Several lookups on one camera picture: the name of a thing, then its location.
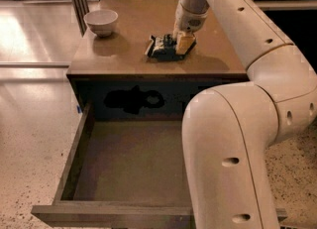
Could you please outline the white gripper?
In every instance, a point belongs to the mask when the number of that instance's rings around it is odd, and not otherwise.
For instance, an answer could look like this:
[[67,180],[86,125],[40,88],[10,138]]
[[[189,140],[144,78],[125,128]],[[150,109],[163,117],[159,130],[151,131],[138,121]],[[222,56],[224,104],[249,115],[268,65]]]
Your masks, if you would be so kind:
[[194,4],[185,8],[181,3],[177,4],[175,22],[172,34],[163,36],[163,45],[167,49],[174,48],[177,55],[185,55],[194,45],[196,39],[194,32],[200,30],[207,18],[208,5]]

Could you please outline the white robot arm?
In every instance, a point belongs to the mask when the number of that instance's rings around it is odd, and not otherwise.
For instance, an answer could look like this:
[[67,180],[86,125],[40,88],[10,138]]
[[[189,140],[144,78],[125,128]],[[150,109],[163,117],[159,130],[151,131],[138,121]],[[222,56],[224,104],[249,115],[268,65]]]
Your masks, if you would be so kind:
[[177,44],[214,13],[248,81],[195,95],[182,146],[196,229],[279,229],[264,151],[316,117],[316,73],[252,0],[179,0]]

